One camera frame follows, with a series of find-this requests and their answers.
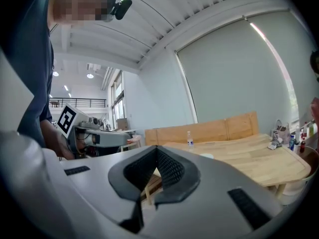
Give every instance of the roller blind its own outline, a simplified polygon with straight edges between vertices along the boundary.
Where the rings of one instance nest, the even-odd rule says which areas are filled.
[[[310,66],[310,55],[316,50],[312,40],[290,12],[273,12],[249,20],[265,34],[283,60],[295,89],[303,124],[310,103],[319,97],[319,84]]]
[[[220,28],[178,52],[198,122],[256,111],[259,130],[290,122],[288,89],[278,62],[248,22]]]

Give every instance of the white ceiling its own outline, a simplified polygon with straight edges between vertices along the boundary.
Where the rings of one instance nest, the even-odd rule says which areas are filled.
[[[180,24],[191,22],[197,13],[229,0],[132,1],[133,5],[122,20],[57,26],[51,34],[57,59],[90,62],[138,73],[149,59],[150,51],[163,45],[168,33],[177,30]],[[74,73],[82,79],[83,66],[77,62],[67,64],[65,74]],[[96,77],[94,82],[98,84],[100,80],[103,79]]]
[[[55,59],[55,69],[59,73],[58,77],[53,76],[51,85],[51,95],[58,98],[68,98],[68,93],[72,92],[74,85],[101,87],[106,68],[101,67],[96,73],[93,70],[87,71],[87,63],[81,61]],[[89,79],[87,74],[93,74],[94,78]]]

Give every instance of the window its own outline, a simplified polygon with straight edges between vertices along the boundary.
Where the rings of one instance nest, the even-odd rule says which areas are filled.
[[[284,75],[288,92],[289,92],[289,97],[290,97],[290,104],[291,104],[291,112],[292,112],[292,121],[290,123],[290,128],[291,131],[295,130],[296,126],[299,125],[299,111],[298,111],[298,104],[297,104],[297,97],[295,93],[295,89],[293,86],[293,82],[289,76],[289,73],[284,65],[284,62],[282,61],[281,57],[279,56],[278,52],[276,49],[273,47],[271,42],[266,38],[266,36],[259,30],[259,28],[253,24],[250,23],[250,25],[259,33],[259,35],[264,39],[264,41],[267,43],[268,47],[270,48],[271,52],[275,56],[279,67]]]
[[[111,87],[113,128],[117,128],[116,120],[125,118],[123,99],[124,87],[122,82],[122,72],[120,72]]]

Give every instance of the machine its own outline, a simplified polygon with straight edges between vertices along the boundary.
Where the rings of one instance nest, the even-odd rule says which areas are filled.
[[[156,168],[163,191],[144,220],[140,195]],[[28,137],[0,133],[0,176],[50,238],[267,238],[283,212],[232,166],[162,146],[59,162]]]
[[[76,159],[113,154],[132,135],[101,130],[101,122],[66,104],[56,124]]]

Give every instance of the plastic bottle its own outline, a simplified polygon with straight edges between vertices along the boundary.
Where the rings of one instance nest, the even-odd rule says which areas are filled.
[[[300,128],[299,125],[296,127],[296,144],[299,144],[300,142]]]
[[[190,131],[187,131],[187,145],[189,150],[194,149],[193,137],[191,137]]]
[[[304,138],[307,137],[307,133],[308,133],[308,126],[307,126],[307,121],[306,121],[305,126],[304,126]]]
[[[314,135],[314,124],[310,122],[309,126],[309,137],[312,137]]]
[[[300,153],[304,153],[305,146],[306,146],[306,142],[305,142],[305,138],[303,138],[303,141],[301,142],[301,145],[300,145]]]
[[[290,141],[289,141],[289,149],[294,151],[295,147],[295,137],[293,134],[290,135]]]

